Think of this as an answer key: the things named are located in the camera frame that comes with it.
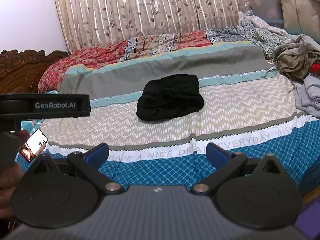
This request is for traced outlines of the person's left hand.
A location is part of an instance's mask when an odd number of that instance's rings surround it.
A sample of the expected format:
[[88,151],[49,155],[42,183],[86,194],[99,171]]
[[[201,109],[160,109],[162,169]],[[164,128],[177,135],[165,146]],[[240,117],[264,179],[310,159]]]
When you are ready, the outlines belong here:
[[9,219],[13,216],[10,207],[10,198],[15,187],[23,176],[22,168],[18,163],[14,163],[12,167],[7,168],[1,173],[1,191],[0,191],[0,214],[1,219]]

